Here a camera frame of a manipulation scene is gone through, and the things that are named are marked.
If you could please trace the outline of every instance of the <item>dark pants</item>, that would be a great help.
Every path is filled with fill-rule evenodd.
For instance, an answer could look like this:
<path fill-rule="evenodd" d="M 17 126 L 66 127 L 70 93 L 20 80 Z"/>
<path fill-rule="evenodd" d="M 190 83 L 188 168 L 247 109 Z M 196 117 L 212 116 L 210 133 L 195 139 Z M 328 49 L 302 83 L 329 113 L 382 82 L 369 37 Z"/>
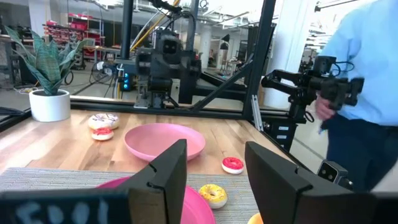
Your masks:
<path fill-rule="evenodd" d="M 354 191 L 370 191 L 398 158 L 398 128 L 335 115 L 325 121 L 328 130 L 327 159 L 348 171 Z"/>

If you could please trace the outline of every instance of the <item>white pot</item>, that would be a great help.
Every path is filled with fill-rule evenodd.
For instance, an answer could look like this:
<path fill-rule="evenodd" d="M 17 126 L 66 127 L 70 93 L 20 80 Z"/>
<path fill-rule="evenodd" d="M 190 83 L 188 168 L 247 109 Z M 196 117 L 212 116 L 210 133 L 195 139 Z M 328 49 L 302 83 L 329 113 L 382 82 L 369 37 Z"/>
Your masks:
<path fill-rule="evenodd" d="M 47 96 L 43 90 L 29 93 L 30 110 L 36 121 L 61 121 L 70 117 L 70 94 L 58 90 L 57 96 Z"/>

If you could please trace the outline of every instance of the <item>blue shirt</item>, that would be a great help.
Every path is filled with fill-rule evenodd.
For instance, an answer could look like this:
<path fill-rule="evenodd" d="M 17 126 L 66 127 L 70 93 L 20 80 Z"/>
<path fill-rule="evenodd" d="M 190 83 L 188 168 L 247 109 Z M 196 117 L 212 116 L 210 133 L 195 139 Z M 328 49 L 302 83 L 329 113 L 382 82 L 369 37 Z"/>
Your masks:
<path fill-rule="evenodd" d="M 398 126 L 398 1 L 378 0 L 349 13 L 320 55 L 337 57 L 339 77 L 364 77 L 356 106 L 339 114 Z"/>

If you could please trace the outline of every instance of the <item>gray mat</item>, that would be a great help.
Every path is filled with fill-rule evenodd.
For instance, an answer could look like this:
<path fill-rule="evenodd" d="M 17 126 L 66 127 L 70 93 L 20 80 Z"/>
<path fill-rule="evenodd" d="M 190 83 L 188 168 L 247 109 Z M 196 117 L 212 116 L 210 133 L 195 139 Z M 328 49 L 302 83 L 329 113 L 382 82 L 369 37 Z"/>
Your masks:
<path fill-rule="evenodd" d="M 132 173 L 9 168 L 0 175 L 0 191 L 90 188 L 129 175 Z M 195 190 L 205 184 L 216 184 L 225 189 L 227 204 L 213 211 L 217 223 L 245 224 L 258 212 L 246 175 L 190 174 L 187 184 Z"/>

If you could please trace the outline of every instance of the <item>snake plant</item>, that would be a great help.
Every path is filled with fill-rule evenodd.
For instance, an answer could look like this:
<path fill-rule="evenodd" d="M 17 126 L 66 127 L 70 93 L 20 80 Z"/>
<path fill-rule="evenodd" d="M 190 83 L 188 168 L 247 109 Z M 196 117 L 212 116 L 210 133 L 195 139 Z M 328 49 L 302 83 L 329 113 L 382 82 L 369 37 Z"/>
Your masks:
<path fill-rule="evenodd" d="M 26 56 L 14 51 L 21 56 L 27 68 L 33 76 L 40 82 L 46 95 L 53 96 L 58 93 L 62 80 L 68 75 L 71 67 L 75 64 L 75 53 L 79 51 L 85 40 L 79 41 L 75 49 L 71 49 L 67 44 L 62 51 L 58 51 L 57 43 L 52 40 L 48 45 L 35 32 L 32 32 L 35 53 L 30 53 L 22 44 L 18 33 L 5 27 L 10 38 L 24 49 Z"/>

